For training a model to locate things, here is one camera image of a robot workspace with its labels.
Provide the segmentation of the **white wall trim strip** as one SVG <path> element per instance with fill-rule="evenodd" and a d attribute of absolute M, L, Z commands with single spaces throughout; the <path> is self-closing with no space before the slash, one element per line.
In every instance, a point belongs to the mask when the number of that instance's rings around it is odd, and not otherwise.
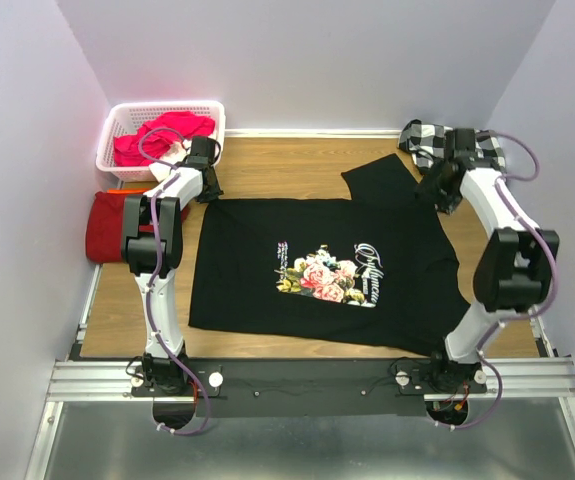
<path fill-rule="evenodd" d="M 341 139 L 395 139 L 396 129 L 227 129 L 227 138 L 341 138 Z"/>

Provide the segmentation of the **black floral print t-shirt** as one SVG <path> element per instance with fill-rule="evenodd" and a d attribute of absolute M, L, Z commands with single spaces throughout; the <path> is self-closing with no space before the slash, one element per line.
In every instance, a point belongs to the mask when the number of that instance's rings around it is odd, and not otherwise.
<path fill-rule="evenodd" d="M 396 155 L 342 175 L 346 199 L 228 199 L 205 212 L 194 328 L 440 349 L 468 302 L 459 262 Z"/>

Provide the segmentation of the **pink red garment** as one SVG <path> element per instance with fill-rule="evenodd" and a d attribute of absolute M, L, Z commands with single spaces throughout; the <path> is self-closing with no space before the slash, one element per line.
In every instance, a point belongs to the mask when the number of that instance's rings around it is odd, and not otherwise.
<path fill-rule="evenodd" d="M 113 140 L 114 162 L 118 167 L 146 167 L 161 159 L 174 143 L 194 136 L 210 136 L 216 122 L 189 111 L 166 112 L 145 122 L 132 135 Z"/>

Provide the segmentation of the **white plastic laundry basket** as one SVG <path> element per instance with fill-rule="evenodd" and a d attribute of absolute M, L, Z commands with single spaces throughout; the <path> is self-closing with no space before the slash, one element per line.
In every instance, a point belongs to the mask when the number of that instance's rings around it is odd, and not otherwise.
<path fill-rule="evenodd" d="M 148 182 L 155 177 L 148 166 L 119 166 L 115 161 L 114 140 L 133 135 L 147 121 L 168 112 L 192 112 L 211 118 L 215 127 L 210 135 L 224 143 L 226 115 L 224 105 L 216 100 L 164 100 L 127 102 L 114 106 L 106 118 L 96 153 L 96 167 L 124 182 Z"/>

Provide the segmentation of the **aluminium frame rail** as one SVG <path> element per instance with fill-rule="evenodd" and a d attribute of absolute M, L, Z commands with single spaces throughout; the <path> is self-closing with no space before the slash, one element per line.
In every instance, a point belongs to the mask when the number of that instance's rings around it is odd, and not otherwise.
<path fill-rule="evenodd" d="M 70 359 L 50 379 L 30 479 L 575 479 L 575 370 L 540 319 L 491 347 L 504 376 L 495 414 L 451 435 L 383 417 L 228 420 L 214 434 L 155 432 L 125 361 Z"/>

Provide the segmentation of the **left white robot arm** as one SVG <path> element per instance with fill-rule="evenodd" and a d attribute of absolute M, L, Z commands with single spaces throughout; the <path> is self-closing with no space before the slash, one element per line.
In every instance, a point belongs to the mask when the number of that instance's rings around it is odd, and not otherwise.
<path fill-rule="evenodd" d="M 196 385 L 182 365 L 175 274 L 183 255 L 183 209 L 193 200 L 205 203 L 223 194 L 215 172 L 221 152 L 214 138 L 183 139 L 176 157 L 153 161 L 162 168 L 157 185 L 124 200 L 121 256 L 141 295 L 147 331 L 140 370 L 132 374 L 136 389 L 173 396 Z"/>

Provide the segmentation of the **white garment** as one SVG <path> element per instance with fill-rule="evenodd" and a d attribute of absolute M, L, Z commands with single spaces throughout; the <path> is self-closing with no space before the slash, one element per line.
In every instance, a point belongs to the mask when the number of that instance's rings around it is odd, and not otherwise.
<path fill-rule="evenodd" d="M 155 180 L 160 183 L 172 172 L 172 166 L 181 163 L 191 149 L 191 140 L 173 142 L 170 148 L 157 162 L 152 162 L 148 168 Z"/>

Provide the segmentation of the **folded dark red t-shirt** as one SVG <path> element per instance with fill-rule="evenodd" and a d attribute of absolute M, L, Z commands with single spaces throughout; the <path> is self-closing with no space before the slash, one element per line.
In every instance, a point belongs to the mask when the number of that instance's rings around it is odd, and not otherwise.
<path fill-rule="evenodd" d="M 179 266 L 188 209 L 175 197 L 98 192 L 89 215 L 85 250 L 98 263 L 124 262 L 137 271 Z"/>

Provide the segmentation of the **folded orange garment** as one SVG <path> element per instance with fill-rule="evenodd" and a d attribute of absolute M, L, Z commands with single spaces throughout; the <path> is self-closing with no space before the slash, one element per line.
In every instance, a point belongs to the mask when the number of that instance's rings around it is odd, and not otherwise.
<path fill-rule="evenodd" d="M 147 192 L 147 188 L 136 188 L 136 189 L 108 189 L 105 193 L 111 195 L 141 195 Z"/>

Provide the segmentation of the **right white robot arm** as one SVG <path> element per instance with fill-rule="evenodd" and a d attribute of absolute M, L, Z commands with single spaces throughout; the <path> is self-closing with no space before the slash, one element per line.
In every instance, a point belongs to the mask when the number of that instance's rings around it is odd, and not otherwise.
<path fill-rule="evenodd" d="M 558 234 L 527 215 L 507 187 L 507 174 L 476 152 L 475 138 L 472 129 L 447 132 L 443 159 L 416 189 L 441 213 L 467 200 L 488 238 L 473 276 L 475 300 L 419 376 L 436 393 L 482 384 L 484 354 L 500 330 L 531 318 L 533 308 L 547 309 L 557 293 Z"/>

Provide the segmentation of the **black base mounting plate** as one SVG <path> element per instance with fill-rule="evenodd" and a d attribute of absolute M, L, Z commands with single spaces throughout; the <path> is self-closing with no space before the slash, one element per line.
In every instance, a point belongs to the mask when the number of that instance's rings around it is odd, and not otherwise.
<path fill-rule="evenodd" d="M 183 367 L 135 358 L 126 372 L 160 418 L 423 416 L 487 391 L 480 364 L 441 358 L 188 358 Z"/>

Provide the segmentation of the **black white checkered shirt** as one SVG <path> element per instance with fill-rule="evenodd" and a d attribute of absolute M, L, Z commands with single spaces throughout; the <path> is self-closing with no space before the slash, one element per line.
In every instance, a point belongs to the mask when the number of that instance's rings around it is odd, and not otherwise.
<path fill-rule="evenodd" d="M 414 119 L 402 129 L 398 148 L 408 153 L 418 172 L 425 175 L 436 161 L 444 158 L 446 134 L 452 130 L 452 127 Z M 480 158 L 490 158 L 495 168 L 505 170 L 504 151 L 489 130 L 475 130 L 475 150 Z"/>

